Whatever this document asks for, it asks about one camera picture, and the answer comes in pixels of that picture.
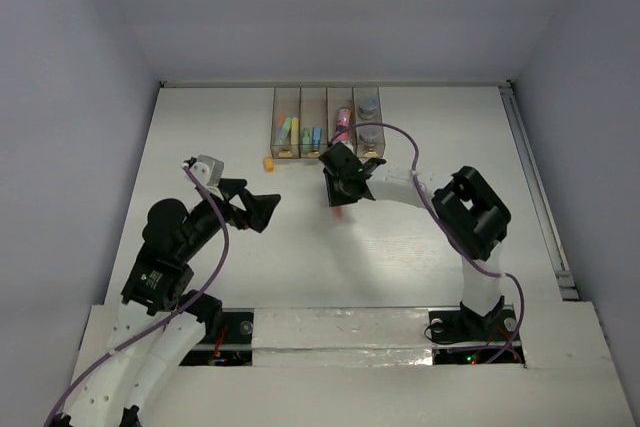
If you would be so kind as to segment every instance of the white tabletop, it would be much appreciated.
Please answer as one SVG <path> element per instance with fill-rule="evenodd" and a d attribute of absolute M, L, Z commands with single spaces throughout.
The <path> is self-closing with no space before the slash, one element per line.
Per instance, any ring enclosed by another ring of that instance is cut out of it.
<path fill-rule="evenodd" d="M 497 88 L 381 88 L 385 122 L 405 128 L 421 148 L 421 171 L 476 167 L 511 210 L 501 264 L 521 280 L 529 301 L 561 297 Z M 107 302 L 116 302 L 142 244 L 149 208 L 175 197 L 200 201 L 180 170 L 207 154 L 225 177 L 245 178 L 254 194 L 282 201 L 262 234 L 231 231 L 227 263 L 210 293 L 226 307 L 395 307 L 455 305 L 460 259 L 426 212 L 361 201 L 336 224 L 320 165 L 286 161 L 263 169 L 273 90 L 162 89 L 131 198 Z M 386 132 L 385 158 L 409 166 L 412 148 Z M 198 287 L 218 261 L 222 235 L 191 261 Z M 514 291 L 505 282 L 508 302 Z"/>

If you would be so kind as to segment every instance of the storage compartment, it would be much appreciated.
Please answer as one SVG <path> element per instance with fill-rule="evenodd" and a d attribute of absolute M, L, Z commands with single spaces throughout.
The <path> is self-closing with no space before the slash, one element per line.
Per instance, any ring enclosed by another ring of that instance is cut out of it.
<path fill-rule="evenodd" d="M 300 157 L 300 88 L 276 87 L 271 118 L 271 155 L 273 158 Z"/>
<path fill-rule="evenodd" d="M 327 148 L 327 89 L 303 87 L 300 102 L 300 156 L 317 158 Z"/>
<path fill-rule="evenodd" d="M 329 87 L 327 89 L 328 140 L 332 140 L 336 134 L 341 134 L 337 140 L 346 140 L 355 149 L 356 133 L 353 129 L 348 130 L 348 127 L 352 126 L 355 120 L 353 106 L 353 89 L 350 87 Z"/>
<path fill-rule="evenodd" d="M 382 108 L 378 87 L 355 87 L 353 89 L 356 125 L 366 122 L 382 123 Z M 356 155 L 358 157 L 382 157 L 385 141 L 384 129 L 378 125 L 358 127 Z"/>

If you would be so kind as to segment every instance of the small yellow object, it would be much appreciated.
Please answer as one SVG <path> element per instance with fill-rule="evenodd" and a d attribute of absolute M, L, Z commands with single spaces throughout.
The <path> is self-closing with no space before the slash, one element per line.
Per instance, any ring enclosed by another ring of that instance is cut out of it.
<path fill-rule="evenodd" d="M 271 157 L 264 158 L 264 170 L 267 172 L 273 172 L 276 166 L 273 163 L 273 159 Z"/>
<path fill-rule="evenodd" d="M 300 119 L 291 119 L 291 145 L 298 145 L 298 135 L 300 133 Z"/>

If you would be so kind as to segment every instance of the wire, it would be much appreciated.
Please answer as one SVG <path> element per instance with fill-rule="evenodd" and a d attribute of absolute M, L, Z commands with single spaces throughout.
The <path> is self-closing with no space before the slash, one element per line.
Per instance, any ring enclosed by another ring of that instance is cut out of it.
<path fill-rule="evenodd" d="M 227 330 L 229 330 L 229 324 L 224 325 L 224 328 L 220 333 L 220 338 L 216 341 L 215 345 L 213 346 L 213 354 L 211 354 L 211 359 L 209 359 L 209 361 L 216 360 L 216 358 L 220 357 L 220 346 L 224 342 L 224 336 L 227 334 Z"/>
<path fill-rule="evenodd" d="M 164 319 L 156 322 L 155 324 L 152 324 L 151 326 L 149 326 L 139 334 L 134 335 L 129 340 L 122 342 L 120 345 L 116 346 L 112 351 L 105 353 L 102 357 L 100 357 L 93 364 L 91 364 L 84 372 L 82 372 L 82 374 L 80 374 L 78 378 L 71 383 L 69 388 L 67 388 L 67 390 L 64 391 L 64 393 L 60 396 L 60 399 L 58 399 L 56 404 L 53 406 L 53 409 L 51 409 L 51 412 L 49 412 L 49 416 L 47 417 L 47 420 L 44 423 L 44 427 L 49 427 L 51 422 L 53 422 L 53 418 L 58 414 L 60 409 L 62 409 L 62 406 L 64 405 L 65 401 L 69 398 L 71 393 L 80 384 L 82 384 L 82 382 L 87 377 L 89 377 L 98 367 L 100 367 L 102 364 L 104 364 L 107 360 L 109 360 L 113 356 L 111 352 L 123 351 L 127 347 L 130 347 L 131 345 L 138 342 L 140 339 L 143 339 L 144 337 L 151 334 L 152 332 L 155 332 L 156 330 L 164 327 L 173 319 L 175 319 L 178 315 L 182 314 L 189 307 L 191 307 L 200 297 L 204 295 L 204 293 L 211 286 L 213 281 L 216 280 L 216 277 L 218 277 L 218 274 L 222 270 L 222 266 L 224 265 L 224 262 L 227 259 L 227 255 L 229 254 L 229 229 L 227 228 L 227 223 L 225 222 L 224 216 L 222 215 L 222 212 L 220 212 L 220 208 L 216 205 L 216 202 L 215 200 L 213 200 L 213 197 L 211 196 L 209 191 L 198 181 L 198 179 L 193 175 L 193 173 L 191 173 L 188 166 L 184 165 L 182 169 L 186 172 L 187 177 L 189 177 L 191 182 L 193 182 L 193 184 L 196 186 L 196 190 L 198 191 L 200 196 L 209 203 L 209 205 L 213 209 L 214 214 L 216 215 L 216 218 L 218 219 L 218 222 L 220 222 L 222 235 L 224 237 L 224 245 L 222 247 L 222 253 L 220 254 L 220 260 L 218 261 L 218 265 L 216 266 L 213 273 L 209 276 L 207 281 L 202 285 L 200 290 L 196 292 L 196 294 L 193 295 L 181 307 L 171 312 L 171 314 L 169 314 Z"/>
<path fill-rule="evenodd" d="M 432 342 L 432 343 L 434 343 L 436 345 L 454 345 L 454 344 L 459 344 L 460 343 L 460 342 L 437 342 L 437 341 L 433 340 L 431 337 L 429 337 L 427 335 L 427 330 L 432 330 L 430 325 L 427 325 L 427 328 L 424 329 L 424 332 L 422 333 L 422 335 L 424 335 L 425 338 L 428 341 L 430 341 L 430 342 Z"/>
<path fill-rule="evenodd" d="M 416 191 L 418 192 L 418 197 L 420 197 L 422 205 L 427 210 L 427 212 L 429 212 L 429 215 L 431 216 L 433 221 L 436 223 L 436 225 L 438 227 L 440 227 L 440 230 L 442 230 L 442 232 L 446 235 L 446 237 L 449 240 L 449 243 L 451 244 L 453 249 L 458 254 L 460 254 L 462 256 L 462 258 L 469 263 L 469 265 L 471 265 L 474 269 L 476 269 L 481 274 L 486 275 L 487 277 L 492 277 L 494 279 L 500 279 L 502 277 L 508 277 L 516 285 L 516 289 L 518 290 L 518 296 L 520 297 L 520 317 L 518 318 L 518 322 L 516 323 L 516 326 L 513 329 L 513 332 L 511 334 L 511 337 L 509 338 L 509 341 L 506 342 L 502 347 L 500 347 L 498 352 L 496 352 L 493 356 L 491 356 L 489 358 L 489 360 L 487 360 L 485 362 L 485 364 L 492 363 L 494 360 L 496 360 L 505 351 L 507 351 L 509 349 L 509 345 L 516 339 L 516 337 L 518 336 L 518 332 L 520 332 L 520 326 L 522 325 L 522 320 L 524 319 L 524 292 L 522 291 L 522 286 L 520 285 L 520 282 L 518 281 L 518 279 L 516 279 L 516 277 L 513 274 L 510 274 L 508 272 L 505 272 L 503 274 L 503 273 L 491 272 L 491 271 L 489 271 L 487 269 L 484 269 L 482 266 L 480 266 L 480 264 L 478 262 L 476 262 L 475 259 L 472 259 L 471 256 L 469 254 L 467 254 L 467 252 L 460 246 L 460 243 L 451 235 L 451 233 L 449 232 L 448 227 L 440 220 L 440 218 L 436 214 L 435 210 L 433 209 L 433 207 L 429 203 L 429 200 L 427 199 L 427 197 L 425 196 L 424 192 L 422 191 L 422 188 L 420 187 L 420 181 L 418 180 L 418 173 L 416 171 L 417 167 L 418 167 L 418 159 L 420 157 L 420 148 L 418 147 L 418 144 L 416 143 L 415 139 L 413 137 L 411 137 L 411 135 L 409 135 L 408 132 L 402 130 L 401 128 L 396 127 L 395 125 L 385 124 L 383 122 L 362 122 L 362 123 L 357 124 L 357 125 L 351 125 L 349 127 L 349 130 L 357 129 L 358 127 L 364 127 L 365 125 L 375 125 L 375 126 L 378 126 L 378 127 L 386 127 L 387 129 L 390 129 L 390 130 L 395 130 L 396 132 L 404 135 L 407 138 L 407 140 L 409 142 L 411 142 L 411 145 L 413 146 L 413 150 L 414 150 L 413 161 L 411 162 L 411 172 L 412 172 L 412 177 L 413 177 L 413 185 L 415 186 Z M 334 135 L 332 137 L 330 143 L 333 143 L 339 135 L 340 134 Z M 486 346 L 484 348 L 485 349 L 489 349 L 489 348 L 493 348 L 493 347 L 492 346 Z"/>
<path fill-rule="evenodd" d="M 496 327 L 496 330 L 505 338 L 506 341 L 509 341 L 509 333 L 506 330 L 504 330 L 499 325 Z M 509 347 L 515 351 L 515 349 L 513 348 L 513 345 L 509 344 Z M 520 362 L 521 364 L 524 364 L 524 361 L 522 360 L 522 357 L 520 357 L 520 354 L 516 353 L 515 357 L 518 359 L 518 362 Z"/>
<path fill-rule="evenodd" d="M 449 351 L 452 351 L 452 352 L 475 352 L 475 354 L 477 354 L 478 352 L 481 352 L 483 350 L 498 350 L 498 349 L 502 350 L 503 347 L 505 347 L 505 346 L 483 345 L 481 347 L 456 347 L 454 349 L 449 349 Z M 524 364 L 524 362 L 522 361 L 522 357 L 520 357 L 520 354 L 518 354 L 518 352 L 516 352 L 516 350 L 513 347 L 511 347 L 509 345 L 506 345 L 506 349 L 502 350 L 500 352 L 500 355 L 502 355 L 504 352 L 509 352 L 510 354 L 513 354 L 514 356 L 517 357 L 518 361 L 521 364 Z M 490 364 L 491 362 L 486 361 L 486 362 L 483 362 L 483 363 L 484 364 Z"/>
<path fill-rule="evenodd" d="M 518 351 L 513 347 L 505 350 L 505 352 L 511 352 L 513 354 L 513 357 L 518 361 L 518 363 L 524 364 L 524 360 L 522 360 L 522 357 L 520 357 L 520 354 L 518 353 Z"/>

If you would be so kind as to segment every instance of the screw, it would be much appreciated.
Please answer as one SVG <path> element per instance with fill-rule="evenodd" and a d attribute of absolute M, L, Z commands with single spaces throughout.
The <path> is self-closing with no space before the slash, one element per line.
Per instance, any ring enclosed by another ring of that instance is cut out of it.
<path fill-rule="evenodd" d="M 433 319 L 430 324 L 431 332 L 434 334 L 441 334 L 444 332 L 444 327 L 442 326 L 442 319 Z"/>
<path fill-rule="evenodd" d="M 240 333 L 242 335 L 250 335 L 253 332 L 253 324 L 248 320 L 240 322 Z"/>
<path fill-rule="evenodd" d="M 516 330 L 516 319 L 509 317 L 508 319 L 504 319 L 504 328 L 509 332 L 513 332 Z"/>

